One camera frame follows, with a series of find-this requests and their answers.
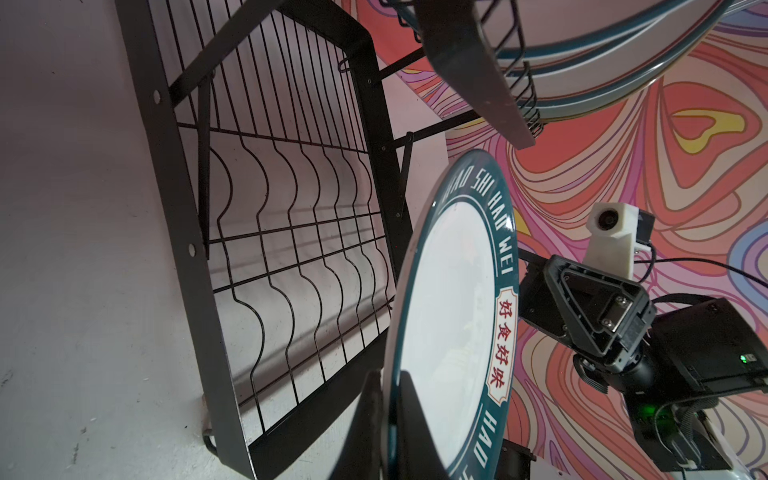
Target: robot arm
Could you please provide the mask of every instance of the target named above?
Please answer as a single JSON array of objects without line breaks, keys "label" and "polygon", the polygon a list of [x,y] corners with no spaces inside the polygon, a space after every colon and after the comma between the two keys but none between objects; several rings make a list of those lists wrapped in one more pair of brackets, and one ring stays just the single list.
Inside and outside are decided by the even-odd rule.
[{"label": "robot arm", "polygon": [[[624,395],[634,437],[662,472],[751,478],[739,476],[746,469],[701,411],[721,396],[768,391],[768,350],[727,300],[651,300],[631,280],[634,254],[650,249],[653,221],[631,205],[595,204],[584,263],[520,250],[528,261],[520,317],[573,349],[588,385]],[[690,306],[657,316],[659,301]]]}]

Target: white wall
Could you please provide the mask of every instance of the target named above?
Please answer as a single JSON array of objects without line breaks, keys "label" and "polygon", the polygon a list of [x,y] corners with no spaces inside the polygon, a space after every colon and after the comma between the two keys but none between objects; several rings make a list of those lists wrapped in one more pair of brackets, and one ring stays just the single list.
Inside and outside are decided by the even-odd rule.
[{"label": "white wall", "polygon": [[[0,478],[237,478],[202,390],[109,0],[0,7]],[[396,136],[437,121],[385,82]],[[416,145],[416,218],[447,165]],[[324,478],[349,410],[286,474]]]}]

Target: black cable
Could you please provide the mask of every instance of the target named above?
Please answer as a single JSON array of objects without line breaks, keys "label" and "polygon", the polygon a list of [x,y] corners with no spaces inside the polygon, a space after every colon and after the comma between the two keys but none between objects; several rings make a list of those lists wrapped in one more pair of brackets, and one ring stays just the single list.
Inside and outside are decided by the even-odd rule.
[{"label": "black cable", "polygon": [[648,246],[650,247],[650,260],[648,260],[648,270],[645,270],[645,275],[643,275],[643,278],[641,278],[638,283],[643,283],[648,279],[650,276],[650,271],[654,269],[654,265],[656,264],[656,247],[654,247],[651,242],[648,242]]},{"label": "black cable", "polygon": [[738,269],[734,266],[728,265],[727,263],[717,262],[715,260],[709,260],[708,258],[696,258],[696,257],[678,257],[678,258],[663,258],[661,260],[635,260],[635,263],[665,263],[665,262],[704,262],[704,263],[710,263],[712,265],[721,266],[723,268],[727,268],[728,270],[738,273],[739,275],[744,275],[746,278],[752,280],[755,283],[758,283],[759,285],[762,285],[765,288],[768,288],[768,282],[765,282],[759,278],[757,278],[754,275],[751,275],[747,272],[745,272],[742,269]]},{"label": "black cable", "polygon": [[720,403],[720,399],[701,399],[677,410],[674,415],[680,424],[680,433],[683,434],[683,437],[692,441],[694,439],[694,416],[702,410],[715,408],[718,403]]}]

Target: black bracket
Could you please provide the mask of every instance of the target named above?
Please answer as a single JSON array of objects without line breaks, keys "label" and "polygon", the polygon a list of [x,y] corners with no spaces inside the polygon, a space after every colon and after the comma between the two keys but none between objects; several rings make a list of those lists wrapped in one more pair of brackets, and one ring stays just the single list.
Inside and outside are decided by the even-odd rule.
[{"label": "black bracket", "polygon": [[584,383],[600,393],[608,393],[608,383],[600,376],[600,373],[596,372],[592,362],[578,353],[574,354],[573,362],[576,373],[578,373],[580,379],[584,380]]},{"label": "black bracket", "polygon": [[400,167],[400,185],[398,195],[400,197],[400,211],[398,218],[402,218],[402,212],[406,208],[406,187],[408,186],[408,172],[411,169],[411,153],[413,152],[413,132],[406,133],[406,148],[402,152],[402,167]]},{"label": "black bracket", "polygon": [[397,71],[402,70],[403,68],[407,67],[414,61],[424,58],[424,55],[426,55],[426,53],[424,52],[424,48],[419,47],[416,50],[412,51],[411,53],[407,54],[405,57],[400,58],[398,61],[394,61],[393,63],[387,65],[386,67],[382,68],[379,71],[379,76],[376,79],[376,83],[379,83],[381,80],[384,80],[388,76],[395,74]]},{"label": "black bracket", "polygon": [[[383,399],[381,372],[366,377],[349,434],[329,480],[378,480],[381,465]],[[429,433],[419,396],[406,371],[397,395],[397,478],[449,480]]]},{"label": "black bracket", "polygon": [[379,5],[384,8],[409,7],[413,5],[413,0],[404,0],[403,2],[386,2],[385,0],[379,0]]},{"label": "black bracket", "polygon": [[214,74],[209,73],[197,86],[197,219],[207,259],[210,259],[210,83],[213,78]]},{"label": "black bracket", "polygon": [[205,45],[203,51],[181,72],[168,87],[170,103],[179,105],[203,78],[214,70],[248,36],[282,0],[247,0],[227,23]]}]

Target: wire shelf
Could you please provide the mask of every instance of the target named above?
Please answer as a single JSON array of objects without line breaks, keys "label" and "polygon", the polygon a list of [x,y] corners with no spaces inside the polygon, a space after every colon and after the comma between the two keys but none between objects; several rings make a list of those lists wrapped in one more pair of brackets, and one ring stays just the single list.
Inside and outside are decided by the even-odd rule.
[{"label": "wire shelf", "polygon": [[370,36],[330,0],[279,3],[116,0],[204,440],[251,478],[278,476],[380,368],[411,235]]},{"label": "wire shelf", "polygon": [[[169,80],[231,18],[231,4],[166,2]],[[181,27],[184,18],[194,29]],[[394,282],[350,73],[335,68],[343,56],[272,12],[211,85],[208,266],[240,407],[258,414],[250,439],[389,323]],[[194,96],[176,110],[187,159],[194,159]],[[192,162],[189,170],[194,183]],[[243,326],[244,316],[253,328]],[[271,402],[284,396],[286,382],[292,402]]]}]

